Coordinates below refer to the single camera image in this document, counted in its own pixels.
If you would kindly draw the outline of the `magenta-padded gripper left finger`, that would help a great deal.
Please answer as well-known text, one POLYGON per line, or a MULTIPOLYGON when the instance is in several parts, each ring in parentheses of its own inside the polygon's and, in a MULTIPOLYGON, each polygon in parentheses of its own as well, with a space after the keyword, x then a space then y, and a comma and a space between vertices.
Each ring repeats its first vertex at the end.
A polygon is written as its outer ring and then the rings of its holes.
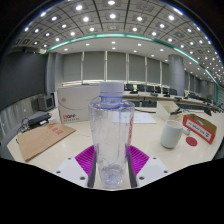
POLYGON ((96 174, 94 147, 90 146, 75 157, 65 159, 54 174, 84 188, 92 188, 96 174))

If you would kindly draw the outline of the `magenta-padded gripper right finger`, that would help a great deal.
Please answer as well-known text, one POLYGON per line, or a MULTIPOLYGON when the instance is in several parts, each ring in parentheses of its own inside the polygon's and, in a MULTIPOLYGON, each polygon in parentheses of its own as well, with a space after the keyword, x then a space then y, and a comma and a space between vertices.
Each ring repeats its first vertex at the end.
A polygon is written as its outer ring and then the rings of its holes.
POLYGON ((128 151, 128 171, 132 188, 143 187, 170 174, 158 157, 150 157, 134 146, 128 151))

